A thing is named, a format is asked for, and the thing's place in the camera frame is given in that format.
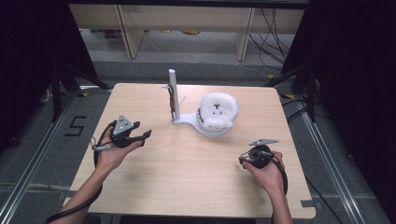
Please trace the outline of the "white hook stand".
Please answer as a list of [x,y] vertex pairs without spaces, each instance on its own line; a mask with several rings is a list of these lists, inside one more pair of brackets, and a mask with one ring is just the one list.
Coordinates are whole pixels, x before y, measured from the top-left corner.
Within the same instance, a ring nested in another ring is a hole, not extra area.
[[224,134],[226,134],[228,131],[231,130],[231,129],[229,129],[227,132],[222,132],[222,133],[209,133],[209,132],[204,131],[202,128],[199,127],[197,117],[196,117],[196,113],[197,113],[199,106],[197,107],[197,109],[194,112],[192,112],[190,114],[182,114],[179,110],[181,101],[178,100],[176,70],[169,69],[168,75],[169,75],[169,83],[168,84],[171,84],[174,88],[174,101],[175,101],[175,109],[176,109],[176,117],[175,117],[175,120],[172,121],[174,124],[176,124],[176,125],[190,125],[198,133],[200,133],[204,136],[209,136],[209,137],[221,137]]

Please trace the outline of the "silver bowl with beaded rim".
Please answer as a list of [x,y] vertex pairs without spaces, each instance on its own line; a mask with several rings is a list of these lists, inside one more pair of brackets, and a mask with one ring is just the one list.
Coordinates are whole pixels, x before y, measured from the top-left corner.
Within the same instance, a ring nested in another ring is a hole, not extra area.
[[212,108],[201,106],[196,113],[199,127],[209,133],[227,132],[233,127],[236,116],[233,111],[224,110],[219,105]]

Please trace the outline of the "black overhead beam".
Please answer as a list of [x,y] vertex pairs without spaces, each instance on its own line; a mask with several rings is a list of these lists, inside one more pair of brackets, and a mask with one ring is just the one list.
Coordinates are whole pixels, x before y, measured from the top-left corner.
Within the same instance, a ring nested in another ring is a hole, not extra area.
[[66,0],[69,4],[175,6],[175,7],[265,7],[303,9],[310,0]]

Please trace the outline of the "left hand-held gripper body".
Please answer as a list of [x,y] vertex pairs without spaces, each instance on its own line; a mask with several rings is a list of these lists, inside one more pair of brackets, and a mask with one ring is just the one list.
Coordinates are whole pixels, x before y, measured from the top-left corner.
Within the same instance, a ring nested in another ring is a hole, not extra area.
[[132,124],[126,117],[119,115],[111,134],[111,140],[116,147],[128,147],[132,144]]

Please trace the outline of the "white fluffy plush keychain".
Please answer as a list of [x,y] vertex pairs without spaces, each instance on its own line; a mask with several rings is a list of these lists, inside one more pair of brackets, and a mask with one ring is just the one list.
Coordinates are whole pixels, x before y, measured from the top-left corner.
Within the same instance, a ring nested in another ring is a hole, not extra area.
[[199,120],[208,128],[231,128],[239,114],[239,105],[230,94],[213,92],[202,99],[198,114]]

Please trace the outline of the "black metal stand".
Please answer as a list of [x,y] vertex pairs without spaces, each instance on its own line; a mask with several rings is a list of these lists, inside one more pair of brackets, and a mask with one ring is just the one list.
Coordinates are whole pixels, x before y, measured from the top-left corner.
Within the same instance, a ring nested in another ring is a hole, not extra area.
[[55,121],[62,114],[62,100],[61,100],[61,86],[64,86],[67,93],[78,93],[81,87],[76,81],[76,77],[91,82],[103,90],[110,90],[111,86],[101,81],[96,72],[85,72],[68,63],[56,63],[51,71],[51,87],[52,87],[52,102],[53,102],[53,116]]
[[295,68],[290,69],[278,78],[271,80],[269,83],[264,84],[264,87],[274,87],[287,79],[294,77],[291,84],[291,91],[293,93],[306,93],[306,112],[312,122],[315,122],[314,102],[316,91],[316,77],[312,65],[306,63],[297,65]]

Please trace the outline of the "metal floor rail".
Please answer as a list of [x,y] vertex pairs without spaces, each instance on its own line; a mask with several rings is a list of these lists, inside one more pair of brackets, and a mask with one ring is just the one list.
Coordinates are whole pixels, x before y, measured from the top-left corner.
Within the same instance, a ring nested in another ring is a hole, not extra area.
[[41,162],[44,160],[50,148],[50,144],[63,123],[66,111],[76,97],[76,92],[69,92],[64,97],[64,100],[61,103],[61,110],[58,112],[56,118],[51,120],[49,127],[36,148],[35,153],[23,170],[21,177],[12,188],[12,191],[9,193],[5,203],[0,207],[0,224],[9,224],[10,220],[13,218],[29,184],[35,176]]
[[327,144],[322,137],[317,124],[311,119],[307,113],[307,106],[304,103],[298,104],[300,109],[304,109],[302,117],[304,119],[305,126],[307,127],[318,153],[324,163],[324,166],[329,174],[329,177],[333,183],[333,186],[346,210],[346,214],[352,224],[366,224],[366,221],[358,207],[357,201],[352,195],[351,190],[347,186],[345,179],[343,178],[340,170],[338,169]]

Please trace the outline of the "person's right hand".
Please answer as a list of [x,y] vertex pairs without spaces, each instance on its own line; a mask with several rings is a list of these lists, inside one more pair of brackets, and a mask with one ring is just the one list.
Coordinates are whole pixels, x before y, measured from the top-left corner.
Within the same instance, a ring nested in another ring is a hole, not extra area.
[[273,198],[275,196],[284,196],[284,180],[278,166],[284,167],[280,152],[273,151],[274,161],[270,161],[266,166],[259,169],[252,164],[244,161],[243,167],[252,173],[261,187]]

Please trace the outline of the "light wooden shelf unit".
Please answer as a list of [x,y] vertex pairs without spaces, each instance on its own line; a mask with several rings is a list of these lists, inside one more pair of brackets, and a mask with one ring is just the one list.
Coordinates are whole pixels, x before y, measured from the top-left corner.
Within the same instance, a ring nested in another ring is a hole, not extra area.
[[250,33],[293,35],[302,9],[237,7],[160,7],[102,4],[69,6],[81,29],[119,30],[127,57],[133,59],[147,30],[232,33],[238,61],[245,59]]

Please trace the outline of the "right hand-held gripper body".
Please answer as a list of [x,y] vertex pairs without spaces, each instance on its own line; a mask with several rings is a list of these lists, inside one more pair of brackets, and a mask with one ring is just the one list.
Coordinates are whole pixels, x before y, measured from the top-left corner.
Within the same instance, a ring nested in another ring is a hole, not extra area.
[[276,140],[260,139],[250,143],[252,148],[247,152],[248,163],[252,164],[255,168],[261,169],[270,161],[276,162],[275,155],[274,157],[270,157],[263,154],[263,152],[273,153],[268,147],[268,145],[272,143],[276,143]]

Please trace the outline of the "grey tape strip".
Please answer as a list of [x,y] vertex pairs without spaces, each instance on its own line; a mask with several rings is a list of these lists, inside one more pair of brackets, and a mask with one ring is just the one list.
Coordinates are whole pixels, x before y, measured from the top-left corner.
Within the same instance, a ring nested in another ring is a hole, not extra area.
[[304,208],[307,208],[307,207],[313,207],[313,208],[316,208],[316,209],[322,209],[323,208],[323,206],[322,206],[322,204],[320,202],[315,202],[313,200],[301,200],[301,205]]
[[58,192],[58,199],[64,201],[66,198],[71,198],[76,193],[75,190],[60,190]]

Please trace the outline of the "green strap keychain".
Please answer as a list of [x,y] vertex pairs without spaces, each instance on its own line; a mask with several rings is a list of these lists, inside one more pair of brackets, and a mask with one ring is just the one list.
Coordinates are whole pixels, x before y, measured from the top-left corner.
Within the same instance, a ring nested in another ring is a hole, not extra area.
[[171,84],[167,84],[167,90],[169,94],[169,106],[172,121],[175,120],[176,117],[176,109],[175,109],[175,101],[174,101],[174,88]]

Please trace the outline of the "dark curtain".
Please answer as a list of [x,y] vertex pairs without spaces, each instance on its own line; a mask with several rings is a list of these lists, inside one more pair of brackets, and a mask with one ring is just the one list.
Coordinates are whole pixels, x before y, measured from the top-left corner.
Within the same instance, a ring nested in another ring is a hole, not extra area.
[[306,56],[346,147],[396,223],[396,0],[308,0],[284,68]]
[[0,153],[58,72],[97,79],[67,0],[0,0]]

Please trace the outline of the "person's left hand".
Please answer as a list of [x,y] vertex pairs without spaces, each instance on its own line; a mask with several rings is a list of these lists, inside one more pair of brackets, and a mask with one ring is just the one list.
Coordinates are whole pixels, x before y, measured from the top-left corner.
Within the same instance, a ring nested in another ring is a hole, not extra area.
[[142,145],[141,141],[137,141],[128,147],[116,147],[110,137],[112,130],[112,127],[108,128],[99,143],[99,146],[104,149],[99,151],[95,170],[100,173],[111,173],[121,165],[129,153]]

